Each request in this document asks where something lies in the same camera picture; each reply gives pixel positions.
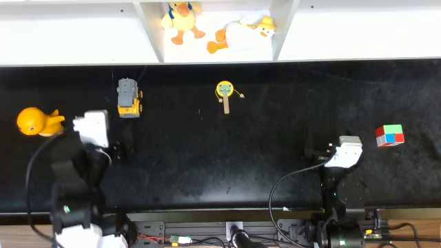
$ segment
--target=blue cube square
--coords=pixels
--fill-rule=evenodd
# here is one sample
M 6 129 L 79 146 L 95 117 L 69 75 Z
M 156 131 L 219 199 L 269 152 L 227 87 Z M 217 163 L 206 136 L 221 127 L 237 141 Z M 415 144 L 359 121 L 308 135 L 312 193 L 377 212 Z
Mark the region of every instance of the blue cube square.
M 386 143 L 394 143 L 395 136 L 393 134 L 386 134 Z

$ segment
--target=black tabletop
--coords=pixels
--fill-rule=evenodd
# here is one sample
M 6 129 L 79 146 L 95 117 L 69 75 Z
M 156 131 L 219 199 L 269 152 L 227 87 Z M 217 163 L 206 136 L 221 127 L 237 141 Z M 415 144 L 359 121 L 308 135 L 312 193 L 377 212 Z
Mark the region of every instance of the black tabletop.
M 144 114 L 118 116 L 118 80 L 139 80 Z M 214 90 L 228 80 L 223 113 Z M 46 139 L 24 136 L 18 113 L 55 109 L 71 125 L 88 110 L 110 113 L 112 140 L 132 147 L 107 170 L 102 189 L 109 211 L 263 208 L 272 185 L 308 166 L 305 135 L 314 143 L 359 136 L 363 156 L 352 181 L 367 189 L 367 207 L 441 204 L 441 63 L 439 60 L 152 65 L 0 69 L 0 212 L 25 211 L 24 178 L 33 151 Z M 401 124 L 406 143 L 378 148 L 375 129 Z M 42 154 L 32 173 L 32 209 L 50 209 L 50 163 L 69 158 L 75 134 Z M 276 207 L 321 207 L 317 171 L 292 176 L 277 189 Z

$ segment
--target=white duck plush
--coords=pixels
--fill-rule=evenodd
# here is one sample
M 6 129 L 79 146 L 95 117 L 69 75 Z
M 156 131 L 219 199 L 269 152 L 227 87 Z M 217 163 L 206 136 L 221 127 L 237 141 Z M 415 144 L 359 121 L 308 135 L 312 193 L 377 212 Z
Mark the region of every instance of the white duck plush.
M 257 25 L 248 24 L 246 18 L 234 21 L 225 29 L 216 32 L 216 41 L 207 44 L 207 50 L 213 54 L 219 49 L 230 48 L 235 51 L 258 48 L 271 39 L 276 31 L 271 17 L 263 17 Z

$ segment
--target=rubik's cube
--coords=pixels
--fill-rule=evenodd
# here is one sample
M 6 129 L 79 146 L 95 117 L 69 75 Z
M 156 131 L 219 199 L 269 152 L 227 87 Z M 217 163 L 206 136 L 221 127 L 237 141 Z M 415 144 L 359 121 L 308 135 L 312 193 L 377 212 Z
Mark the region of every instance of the rubik's cube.
M 375 130 L 378 147 L 394 146 L 404 143 L 401 125 L 384 125 Z

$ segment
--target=yellow toy truck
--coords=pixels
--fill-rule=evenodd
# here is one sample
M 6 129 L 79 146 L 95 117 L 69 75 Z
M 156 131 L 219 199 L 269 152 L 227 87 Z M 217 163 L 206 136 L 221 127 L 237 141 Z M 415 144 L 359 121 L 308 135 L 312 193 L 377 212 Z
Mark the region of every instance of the yellow toy truck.
M 121 118 L 138 118 L 143 111 L 141 99 L 143 92 L 138 89 L 138 83 L 133 79 L 118 81 L 118 113 Z

